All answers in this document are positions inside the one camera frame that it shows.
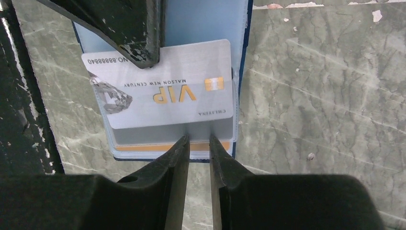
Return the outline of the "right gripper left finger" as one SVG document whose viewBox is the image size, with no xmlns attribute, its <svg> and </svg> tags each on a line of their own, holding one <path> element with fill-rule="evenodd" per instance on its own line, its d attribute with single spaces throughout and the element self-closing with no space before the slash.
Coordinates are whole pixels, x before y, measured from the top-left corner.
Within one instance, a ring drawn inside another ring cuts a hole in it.
<svg viewBox="0 0 406 230">
<path fill-rule="evenodd" d="M 0 180 L 3 230 L 180 230 L 190 158 L 181 137 L 166 153 L 117 182 L 95 174 Z"/>
</svg>

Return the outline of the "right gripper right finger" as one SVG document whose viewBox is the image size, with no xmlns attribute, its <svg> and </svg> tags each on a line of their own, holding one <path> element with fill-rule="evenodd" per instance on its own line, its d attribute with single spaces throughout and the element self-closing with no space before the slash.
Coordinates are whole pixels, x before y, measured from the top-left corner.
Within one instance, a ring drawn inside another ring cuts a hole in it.
<svg viewBox="0 0 406 230">
<path fill-rule="evenodd" d="M 368 191 L 342 174 L 254 174 L 211 136 L 216 230 L 383 230 Z"/>
</svg>

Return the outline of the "silver VIP credit card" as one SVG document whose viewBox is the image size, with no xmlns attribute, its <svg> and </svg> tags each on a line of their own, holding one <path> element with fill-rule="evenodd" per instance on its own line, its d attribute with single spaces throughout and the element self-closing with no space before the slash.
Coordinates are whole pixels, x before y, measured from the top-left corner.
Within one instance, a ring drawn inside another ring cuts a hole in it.
<svg viewBox="0 0 406 230">
<path fill-rule="evenodd" d="M 231 118 L 231 45 L 215 40 L 161 48 L 140 69 L 117 51 L 85 53 L 83 63 L 114 129 Z"/>
</svg>

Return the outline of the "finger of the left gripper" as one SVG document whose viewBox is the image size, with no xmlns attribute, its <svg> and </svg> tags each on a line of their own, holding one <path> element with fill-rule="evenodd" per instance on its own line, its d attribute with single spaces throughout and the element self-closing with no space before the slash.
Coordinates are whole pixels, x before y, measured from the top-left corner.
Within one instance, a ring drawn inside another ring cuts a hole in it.
<svg viewBox="0 0 406 230">
<path fill-rule="evenodd" d="M 42 0 L 94 32 L 141 69 L 159 63 L 165 43 L 164 0 Z"/>
</svg>

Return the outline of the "blue leather card holder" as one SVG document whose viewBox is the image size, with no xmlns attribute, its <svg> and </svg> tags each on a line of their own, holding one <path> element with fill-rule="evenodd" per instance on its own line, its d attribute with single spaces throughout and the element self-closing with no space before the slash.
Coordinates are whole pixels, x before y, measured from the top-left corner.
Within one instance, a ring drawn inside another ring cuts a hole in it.
<svg viewBox="0 0 406 230">
<path fill-rule="evenodd" d="M 250 0 L 169 0 L 166 6 L 165 45 L 184 45 L 227 39 L 231 44 L 234 108 L 239 109 L 241 81 L 248 47 L 253 2 Z M 231 138 L 221 138 L 227 153 L 235 156 L 238 115 L 232 118 L 180 125 L 113 129 L 105 125 L 110 152 L 117 161 L 153 161 L 173 145 L 171 135 L 187 132 L 192 162 L 208 162 L 209 136 L 226 128 Z"/>
</svg>

